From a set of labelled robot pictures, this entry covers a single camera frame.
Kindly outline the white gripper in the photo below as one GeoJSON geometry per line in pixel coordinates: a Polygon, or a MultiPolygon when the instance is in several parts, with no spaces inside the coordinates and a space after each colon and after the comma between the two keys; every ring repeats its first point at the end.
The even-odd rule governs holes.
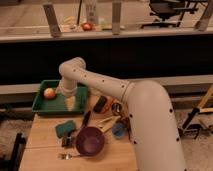
{"type": "Polygon", "coordinates": [[[75,107],[76,98],[73,96],[77,90],[77,82],[73,80],[67,80],[62,78],[59,81],[57,91],[60,92],[65,97],[69,97],[65,99],[65,104],[68,111],[72,111],[75,107]]]}

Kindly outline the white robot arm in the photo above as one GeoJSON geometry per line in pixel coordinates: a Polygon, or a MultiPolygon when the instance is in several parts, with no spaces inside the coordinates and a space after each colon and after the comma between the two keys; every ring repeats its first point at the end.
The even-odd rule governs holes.
{"type": "Polygon", "coordinates": [[[87,71],[80,57],[63,62],[59,73],[59,91],[67,97],[82,83],[127,104],[139,171],[187,171],[172,103],[162,85],[87,71]]]}

